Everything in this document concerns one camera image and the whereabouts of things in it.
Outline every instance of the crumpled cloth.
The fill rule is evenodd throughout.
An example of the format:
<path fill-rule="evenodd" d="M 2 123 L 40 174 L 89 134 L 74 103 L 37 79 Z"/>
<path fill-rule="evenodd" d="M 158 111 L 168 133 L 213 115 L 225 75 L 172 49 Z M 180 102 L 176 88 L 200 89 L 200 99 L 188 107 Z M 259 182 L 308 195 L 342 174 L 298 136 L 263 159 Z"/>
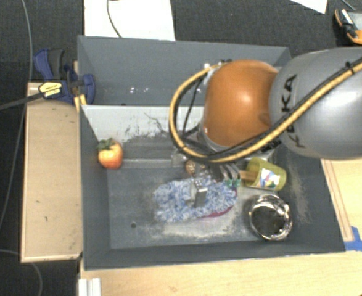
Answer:
<path fill-rule="evenodd" d="M 229 210 L 237 200 L 235 189 L 229 188 L 224 182 L 216 183 L 211 177 L 206 177 L 202 184 L 208 187 L 205 205 L 189 207 L 186 203 L 191 199 L 191 184 L 193 179 L 171 181 L 162 184 L 154 191 L 154 200 L 158 206 L 155 218 L 166 223 L 191 220 L 200 217 L 216 215 Z"/>

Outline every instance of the black floor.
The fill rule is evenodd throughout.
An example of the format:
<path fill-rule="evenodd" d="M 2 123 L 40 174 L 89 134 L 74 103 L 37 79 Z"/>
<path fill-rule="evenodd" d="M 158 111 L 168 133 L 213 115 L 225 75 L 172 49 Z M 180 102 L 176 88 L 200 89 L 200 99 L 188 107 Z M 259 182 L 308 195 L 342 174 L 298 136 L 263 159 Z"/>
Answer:
<path fill-rule="evenodd" d="M 348 0 L 362 9 L 362 0 Z M 77 57 L 76 36 L 83 34 L 83 0 L 25 0 L 33 51 L 61 48 L 65 60 Z M 289 0 L 171 0 L 178 40 L 289 47 L 292 56 L 344 43 L 333 26 L 339 0 L 329 0 L 325 15 Z M 0 104 L 25 94 L 28 80 L 28 35 L 20 0 L 0 0 Z M 33 78 L 39 78 L 34 72 Z M 21 107 L 0 112 L 0 218 L 6 200 Z M 9 205 L 0 232 L 0 249 L 17 252 L 22 207 L 23 139 L 19 143 Z M 38 264 L 42 295 L 75 295 L 77 263 Z M 37 295 L 39 280 L 31 266 L 0 253 L 0 295 Z"/>

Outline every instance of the wooden board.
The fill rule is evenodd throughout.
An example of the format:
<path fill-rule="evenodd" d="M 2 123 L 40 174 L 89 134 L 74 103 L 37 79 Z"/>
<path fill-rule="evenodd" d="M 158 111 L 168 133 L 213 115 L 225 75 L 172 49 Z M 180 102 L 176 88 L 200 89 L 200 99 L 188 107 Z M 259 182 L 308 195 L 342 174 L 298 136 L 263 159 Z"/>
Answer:
<path fill-rule="evenodd" d="M 75 259 L 82 251 L 78 114 L 39 99 L 28 104 L 25 124 L 22 262 Z"/>

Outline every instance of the yellow-striped cable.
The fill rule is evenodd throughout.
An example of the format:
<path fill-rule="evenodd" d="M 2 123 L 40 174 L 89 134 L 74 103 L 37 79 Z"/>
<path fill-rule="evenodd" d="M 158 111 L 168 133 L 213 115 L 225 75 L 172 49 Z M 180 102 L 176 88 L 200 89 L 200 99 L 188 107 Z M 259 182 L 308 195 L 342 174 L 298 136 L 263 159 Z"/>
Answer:
<path fill-rule="evenodd" d="M 211 67 L 205 68 L 198 73 L 196 73 L 194 76 L 191 76 L 189 79 L 187 79 L 184 83 L 182 83 L 179 88 L 174 93 L 174 96 L 170 102 L 170 115 L 169 115 L 169 121 L 170 121 L 170 133 L 174 139 L 175 144 L 178 148 L 182 149 L 182 151 L 192 157 L 197 158 L 207 158 L 207 155 L 201 154 L 199 152 L 196 152 L 193 149 L 188 148 L 188 146 L 185 145 L 185 143 L 180 138 L 178 131 L 176 130 L 176 124 L 174 122 L 174 112 L 175 112 L 175 105 L 182 94 L 182 92 L 190 86 L 191 83 L 195 82 L 195 80 L 199 79 L 200 77 L 204 76 L 206 73 L 208 73 L 210 70 L 216 69 L 219 67 L 220 64 L 213 65 Z M 341 75 L 339 75 L 337 78 L 333 79 L 332 81 L 325 84 L 319 91 L 317 91 L 313 96 L 311 96 L 307 101 L 305 101 L 297 110 L 295 110 L 289 118 L 287 118 L 285 121 L 283 121 L 277 128 L 272 130 L 270 134 L 268 134 L 266 137 L 262 138 L 252 146 L 235 153 L 234 155 L 225 156 L 223 158 L 218 158 L 214 160 L 209 160 L 211 163 L 223 163 L 223 162 L 231 162 L 235 161 L 237 159 L 240 159 L 242 157 L 246 157 L 250 155 L 253 152 L 258 151 L 263 146 L 267 145 L 269 142 L 271 142 L 273 139 L 277 138 L 279 135 L 281 135 L 291 124 L 293 124 L 298 118 L 300 118 L 313 104 L 315 104 L 316 101 L 318 101 L 320 98 L 322 98 L 326 93 L 334 89 L 337 85 L 344 82 L 346 79 L 351 77 L 354 73 L 359 72 L 362 70 L 362 63 L 355 65 L 352 69 L 347 70 L 346 72 L 343 72 Z"/>

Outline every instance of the gray box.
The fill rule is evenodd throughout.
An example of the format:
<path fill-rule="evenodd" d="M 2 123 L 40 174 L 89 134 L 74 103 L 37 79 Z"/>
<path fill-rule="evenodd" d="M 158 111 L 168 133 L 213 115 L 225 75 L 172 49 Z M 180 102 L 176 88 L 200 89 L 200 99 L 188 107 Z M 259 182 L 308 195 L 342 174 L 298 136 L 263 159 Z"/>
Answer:
<path fill-rule="evenodd" d="M 240 190 L 237 204 L 221 217 L 155 221 L 154 190 L 187 177 L 181 166 L 171 163 L 175 148 L 167 133 L 167 105 L 172 94 L 203 64 L 240 58 L 281 67 L 290 55 L 284 47 L 79 37 L 79 73 L 92 73 L 97 83 L 94 105 L 80 113 L 86 269 L 345 250 L 320 161 L 284 146 L 274 157 L 288 174 L 278 195 L 289 203 L 295 224 L 285 241 L 265 242 L 248 230 L 243 205 L 250 196 L 265 193 L 256 189 Z M 189 126 L 200 120 L 203 102 L 204 89 Z M 179 111 L 179 119 L 185 112 Z M 97 162 L 97 143 L 110 136 L 124 151 L 123 165 L 115 171 Z"/>

